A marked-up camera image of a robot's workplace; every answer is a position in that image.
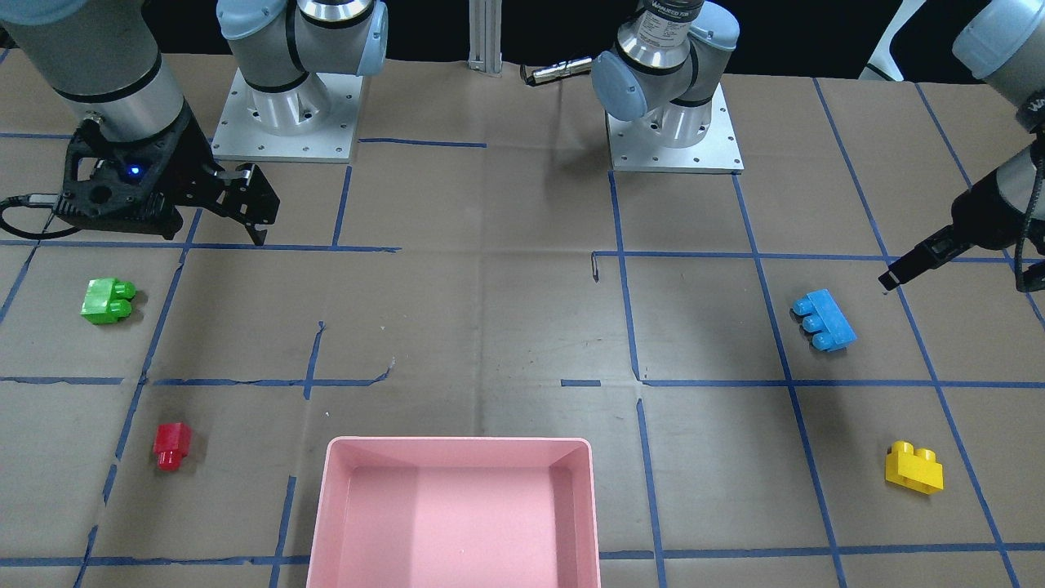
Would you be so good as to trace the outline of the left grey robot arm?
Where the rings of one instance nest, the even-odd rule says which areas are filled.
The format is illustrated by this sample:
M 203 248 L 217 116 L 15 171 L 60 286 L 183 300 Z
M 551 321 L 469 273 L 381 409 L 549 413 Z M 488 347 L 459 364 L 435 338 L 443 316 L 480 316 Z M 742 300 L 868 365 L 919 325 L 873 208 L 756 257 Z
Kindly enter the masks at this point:
M 658 130 L 709 102 L 739 40 L 732 11 L 703 1 L 643 1 L 594 60 L 598 100 L 620 122 L 652 117 Z M 893 291 L 970 248 L 1014 249 L 1019 292 L 1043 289 L 1043 264 L 1025 265 L 1024 246 L 1043 250 L 1043 4 L 990 1 L 957 34 L 953 55 L 974 78 L 1016 107 L 1034 142 L 963 191 L 951 224 L 893 261 L 878 282 Z

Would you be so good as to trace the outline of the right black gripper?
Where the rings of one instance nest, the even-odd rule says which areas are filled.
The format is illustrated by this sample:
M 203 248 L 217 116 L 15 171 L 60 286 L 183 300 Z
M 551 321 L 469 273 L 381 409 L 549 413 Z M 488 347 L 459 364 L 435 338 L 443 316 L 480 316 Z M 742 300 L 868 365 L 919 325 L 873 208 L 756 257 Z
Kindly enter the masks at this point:
M 194 242 L 265 245 L 280 199 L 256 163 L 224 170 L 190 105 L 156 135 L 131 142 L 102 136 L 91 113 L 69 141 L 52 211 L 76 229 L 160 235 L 182 227 L 179 206 L 195 206 Z

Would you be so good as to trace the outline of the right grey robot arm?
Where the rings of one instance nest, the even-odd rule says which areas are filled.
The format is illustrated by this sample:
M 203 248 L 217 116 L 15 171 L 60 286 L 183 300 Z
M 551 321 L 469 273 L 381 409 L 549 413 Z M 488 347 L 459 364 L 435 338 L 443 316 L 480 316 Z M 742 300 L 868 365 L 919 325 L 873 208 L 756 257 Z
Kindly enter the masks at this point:
M 265 244 L 281 205 L 261 163 L 347 163 L 362 85 L 382 70 L 382 1 L 4 1 L 2 31 L 76 120 L 53 193 L 2 199 L 57 230 L 173 239 L 182 212 Z

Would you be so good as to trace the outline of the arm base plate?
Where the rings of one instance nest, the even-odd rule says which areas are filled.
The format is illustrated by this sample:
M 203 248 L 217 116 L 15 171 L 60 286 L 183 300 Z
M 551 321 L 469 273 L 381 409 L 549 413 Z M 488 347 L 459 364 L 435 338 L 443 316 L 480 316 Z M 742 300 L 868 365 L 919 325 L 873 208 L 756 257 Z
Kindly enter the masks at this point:
M 667 104 L 633 122 L 608 114 L 606 131 L 618 172 L 736 175 L 745 170 L 722 85 L 704 105 Z
M 350 164 L 358 138 L 366 79 L 311 73 L 279 93 L 233 78 L 211 149 L 220 161 L 240 163 Z

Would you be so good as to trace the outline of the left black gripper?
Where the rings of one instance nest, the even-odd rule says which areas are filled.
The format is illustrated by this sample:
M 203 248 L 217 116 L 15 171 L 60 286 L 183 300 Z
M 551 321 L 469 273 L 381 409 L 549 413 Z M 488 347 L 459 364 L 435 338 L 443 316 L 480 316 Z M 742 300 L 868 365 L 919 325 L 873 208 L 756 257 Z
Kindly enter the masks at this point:
M 896 290 L 928 271 L 936 271 L 963 254 L 971 246 L 1001 250 L 1016 244 L 1023 230 L 1024 216 L 1034 196 L 1038 173 L 1031 167 L 1003 178 L 997 168 L 975 183 L 952 204 L 953 224 L 940 228 L 918 246 L 888 265 L 878 276 L 885 290 Z M 1022 293 L 1044 290 L 1045 263 L 1016 264 L 1016 290 Z

